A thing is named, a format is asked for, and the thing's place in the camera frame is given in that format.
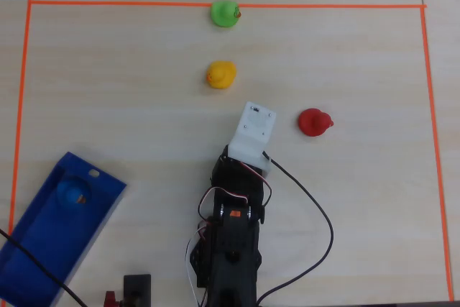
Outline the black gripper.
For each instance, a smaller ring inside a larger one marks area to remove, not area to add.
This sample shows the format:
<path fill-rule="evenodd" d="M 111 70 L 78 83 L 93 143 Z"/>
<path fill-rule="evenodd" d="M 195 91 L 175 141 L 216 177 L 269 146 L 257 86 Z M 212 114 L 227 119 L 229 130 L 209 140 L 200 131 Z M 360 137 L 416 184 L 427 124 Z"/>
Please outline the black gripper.
<path fill-rule="evenodd" d="M 272 188 L 262 170 L 229 157 L 226 145 L 211 173 L 213 215 L 220 217 L 221 206 L 251 208 L 251 221 L 265 222 L 265 209 L 272 197 Z"/>

